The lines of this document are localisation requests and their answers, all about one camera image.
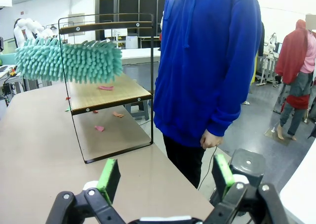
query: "paper scrap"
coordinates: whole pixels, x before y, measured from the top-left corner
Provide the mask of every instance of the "paper scrap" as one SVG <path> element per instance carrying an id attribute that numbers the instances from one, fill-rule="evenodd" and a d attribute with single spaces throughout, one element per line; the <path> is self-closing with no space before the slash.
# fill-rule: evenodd
<path id="1" fill-rule="evenodd" d="M 117 113 L 117 112 L 115 112 L 115 111 L 113 112 L 113 115 L 116 116 L 116 117 L 119 117 L 119 118 L 124 117 L 123 114 L 119 114 L 119 113 Z"/>
<path id="2" fill-rule="evenodd" d="M 101 89 L 101 90 L 113 90 L 114 87 L 99 86 L 98 88 Z"/>
<path id="3" fill-rule="evenodd" d="M 104 131 L 104 127 L 102 126 L 94 126 L 96 130 L 98 130 L 99 132 L 103 132 Z"/>

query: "floor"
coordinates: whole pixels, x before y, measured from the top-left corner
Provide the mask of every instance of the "floor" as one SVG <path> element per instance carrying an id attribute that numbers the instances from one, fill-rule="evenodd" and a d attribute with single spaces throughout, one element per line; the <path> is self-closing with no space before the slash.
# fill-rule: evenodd
<path id="1" fill-rule="evenodd" d="M 150 89 L 150 67 L 149 64 L 125 66 L 124 72 L 146 89 Z M 158 64 L 154 65 L 154 78 L 158 74 Z M 262 154 L 266 159 L 266 171 L 264 182 L 271 182 L 278 192 L 284 187 L 304 156 L 308 152 L 314 139 L 308 139 L 314 124 L 301 123 L 296 134 L 298 141 L 290 141 L 288 145 L 280 143 L 268 136 L 267 130 L 272 130 L 278 123 L 279 115 L 272 112 L 273 106 L 279 94 L 279 88 L 271 85 L 251 87 L 248 95 L 250 105 L 242 105 L 240 117 L 228 128 L 225 133 L 224 144 L 217 149 L 216 153 L 224 154 L 227 161 L 238 148 L 250 150 Z M 0 120 L 5 112 L 5 106 L 0 101 Z M 137 120 L 141 127 L 150 134 L 150 123 L 144 119 Z M 289 127 L 289 122 L 285 125 L 284 133 Z M 154 142 L 165 153 L 162 134 L 158 129 L 154 129 Z M 203 178 L 208 170 L 213 149 L 208 149 L 203 157 L 202 175 Z M 207 175 L 200 192 L 209 199 L 214 190 L 215 184 L 211 172 Z M 235 224 L 245 224 L 249 221 L 249 215 L 236 218 Z"/>

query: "black metal frame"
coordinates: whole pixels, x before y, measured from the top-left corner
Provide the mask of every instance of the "black metal frame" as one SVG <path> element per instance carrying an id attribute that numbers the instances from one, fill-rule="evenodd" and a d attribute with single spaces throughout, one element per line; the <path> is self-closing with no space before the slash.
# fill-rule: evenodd
<path id="1" fill-rule="evenodd" d="M 84 16 L 94 16 L 95 18 L 102 15 L 114 15 L 114 16 L 119 16 L 119 15 L 129 15 L 129 14 L 119 14 L 119 13 L 114 13 L 114 14 L 91 14 L 91 15 L 84 15 Z M 122 100 L 122 101 L 116 101 L 116 102 L 112 102 L 109 104 L 105 104 L 105 105 L 95 105 L 95 106 L 91 106 L 89 108 L 83 108 L 83 109 L 79 109 L 76 111 L 72 111 L 71 109 L 71 103 L 70 100 L 68 100 L 69 103 L 69 107 L 71 109 L 71 115 L 72 115 L 72 120 L 73 120 L 73 124 L 74 124 L 74 128 L 75 128 L 75 132 L 76 132 L 76 136 L 77 136 L 77 140 L 78 140 L 78 144 L 80 147 L 80 151 L 81 151 L 81 155 L 82 158 L 84 160 L 84 162 L 86 164 L 95 162 L 95 161 L 100 161 L 112 156 L 117 156 L 117 155 L 121 155 L 124 154 L 126 152 L 129 151 L 133 151 L 136 149 L 140 149 L 142 147 L 145 146 L 149 146 L 152 145 L 154 143 L 154 121 L 153 121 L 153 117 L 154 117 L 154 110 L 153 110 L 153 104 L 154 104 L 154 16 L 152 14 L 142 14 L 142 15 L 147 15 L 151 17 L 151 21 L 132 21 L 132 22 L 102 22 L 102 23 L 95 23 L 95 24 L 87 24 L 87 25 L 77 25 L 77 26 L 71 26 L 71 27 L 63 27 L 60 28 L 60 24 L 61 24 L 61 20 L 63 19 L 70 19 L 70 18 L 75 18 L 75 17 L 79 17 L 79 16 L 71 16 L 71 17 L 64 17 L 64 18 L 60 18 L 58 20 L 58 31 L 59 31 L 59 43 L 60 43 L 60 50 L 62 51 L 62 41 L 61 41 L 61 35 L 64 34 L 72 34 L 72 33 L 77 33 L 77 32 L 85 32 L 85 31 L 97 31 L 97 30 L 106 30 L 106 29 L 120 29 L 120 28 L 151 28 L 152 30 L 152 35 L 151 35 L 151 62 L 150 62 L 150 68 L 151 68 L 151 95 L 146 95 L 146 96 L 141 96 L 141 97 L 137 97 L 137 98 L 132 98 L 132 99 L 126 99 L 126 100 Z M 66 74 L 65 74 L 65 68 L 64 68 L 64 58 L 63 58 L 63 54 L 61 54 L 62 57 L 62 63 L 63 63 L 63 73 L 64 73 L 64 78 L 65 78 L 65 84 L 66 84 L 66 92 L 67 92 L 67 97 L 69 97 L 69 93 L 68 93 L 68 87 L 67 87 L 67 81 L 66 81 Z M 107 155 L 103 155 L 100 157 L 96 157 L 93 159 L 89 159 L 89 160 L 85 160 L 83 153 L 82 153 L 82 149 L 81 149 L 81 145 L 80 145 L 80 141 L 78 138 L 78 133 L 77 133 L 77 129 L 76 129 L 76 125 L 74 122 L 74 115 L 78 115 L 78 114 L 82 114 L 82 113 L 86 113 L 86 112 L 92 112 L 94 110 L 101 110 L 101 109 L 105 109 L 105 108 L 110 108 L 110 107 L 115 107 L 115 106 L 119 106 L 119 105 L 124 105 L 124 104 L 129 104 L 129 103 L 134 103 L 134 102 L 139 102 L 139 101 L 144 101 L 144 100 L 149 100 L 151 101 L 151 105 L 152 105 L 152 109 L 151 109 L 151 141 L 149 143 L 146 144 L 141 144 L 139 146 L 134 146 L 128 149 L 124 149 L 118 152 L 113 152 Z"/>

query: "red cloth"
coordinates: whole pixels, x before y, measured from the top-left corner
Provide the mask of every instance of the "red cloth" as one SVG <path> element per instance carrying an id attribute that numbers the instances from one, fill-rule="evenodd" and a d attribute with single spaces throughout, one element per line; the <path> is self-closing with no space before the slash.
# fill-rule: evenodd
<path id="1" fill-rule="evenodd" d="M 298 20 L 296 30 L 287 35 L 276 65 L 276 73 L 283 76 L 283 82 L 292 83 L 301 70 L 307 53 L 306 22 Z"/>
<path id="2" fill-rule="evenodd" d="M 292 105 L 295 109 L 308 109 L 308 100 L 310 99 L 310 95 L 303 95 L 300 97 L 296 97 L 293 95 L 289 95 L 286 98 L 286 102 Z"/>

